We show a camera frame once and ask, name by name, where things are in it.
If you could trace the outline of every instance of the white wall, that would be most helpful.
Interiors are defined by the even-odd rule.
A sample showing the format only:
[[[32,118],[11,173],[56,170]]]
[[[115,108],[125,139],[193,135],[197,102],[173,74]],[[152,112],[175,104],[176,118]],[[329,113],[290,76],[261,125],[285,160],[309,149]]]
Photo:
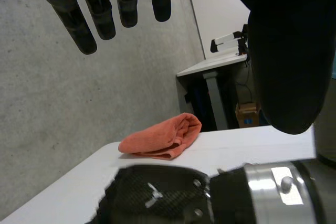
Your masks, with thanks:
[[[192,0],[205,58],[224,54],[211,53],[211,40],[242,30],[249,10],[240,0]]]

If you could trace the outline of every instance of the black cable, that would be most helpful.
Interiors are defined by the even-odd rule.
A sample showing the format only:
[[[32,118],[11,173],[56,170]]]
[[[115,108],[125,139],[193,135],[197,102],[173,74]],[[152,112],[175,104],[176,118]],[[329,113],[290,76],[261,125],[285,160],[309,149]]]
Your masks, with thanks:
[[[249,77],[250,77],[250,62],[249,62],[249,61],[246,61],[245,64],[248,65],[248,71],[247,71],[247,78],[246,78],[246,81],[245,81],[244,84],[239,83],[239,82],[236,82],[238,85],[241,85],[241,86],[245,86],[245,85],[247,84],[247,82],[248,82]]]
[[[251,92],[251,89],[248,87],[248,85],[240,84],[240,83],[238,83],[238,82],[236,82],[236,84],[237,84],[238,86],[242,86],[242,87],[245,87],[245,88],[248,89],[248,92],[250,93],[250,102],[252,102],[252,92]]]
[[[248,92],[250,93],[250,101],[252,102],[252,99],[253,99],[252,92],[251,92],[251,89],[247,85],[247,82],[248,82],[248,79],[249,79],[249,76],[250,76],[250,62],[247,61],[247,62],[245,62],[245,64],[248,65],[248,72],[247,72],[246,81],[245,81],[245,83],[239,83],[239,82],[236,81],[236,85],[242,86],[242,87],[245,87],[245,88],[248,89]]]

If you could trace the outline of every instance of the black cover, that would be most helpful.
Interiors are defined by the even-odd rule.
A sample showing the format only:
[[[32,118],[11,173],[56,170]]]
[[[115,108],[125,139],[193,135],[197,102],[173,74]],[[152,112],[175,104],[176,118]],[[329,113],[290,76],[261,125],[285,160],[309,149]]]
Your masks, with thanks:
[[[249,55],[267,120],[299,134],[319,114],[336,47],[335,0],[241,0]]]
[[[147,207],[154,192],[149,183],[162,197]],[[212,223],[205,195],[208,186],[205,174],[189,168],[135,165],[120,169],[91,223]]]

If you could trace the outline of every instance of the screw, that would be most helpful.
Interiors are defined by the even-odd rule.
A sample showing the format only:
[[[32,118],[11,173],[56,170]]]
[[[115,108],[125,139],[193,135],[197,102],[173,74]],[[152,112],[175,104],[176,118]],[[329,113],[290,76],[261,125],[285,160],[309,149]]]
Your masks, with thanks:
[[[194,185],[197,186],[197,187],[200,187],[202,184],[198,179],[195,179],[194,180]]]
[[[198,216],[198,217],[202,217],[203,215],[203,212],[199,209],[195,209],[195,214]]]

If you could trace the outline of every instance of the white logo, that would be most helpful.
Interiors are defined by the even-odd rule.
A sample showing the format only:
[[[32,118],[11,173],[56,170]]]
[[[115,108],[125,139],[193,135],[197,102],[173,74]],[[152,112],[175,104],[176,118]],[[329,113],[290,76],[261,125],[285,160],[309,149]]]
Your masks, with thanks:
[[[148,183],[148,186],[153,189],[153,198],[147,201],[145,206],[150,208],[157,202],[158,199],[163,198],[163,195],[151,183]]]

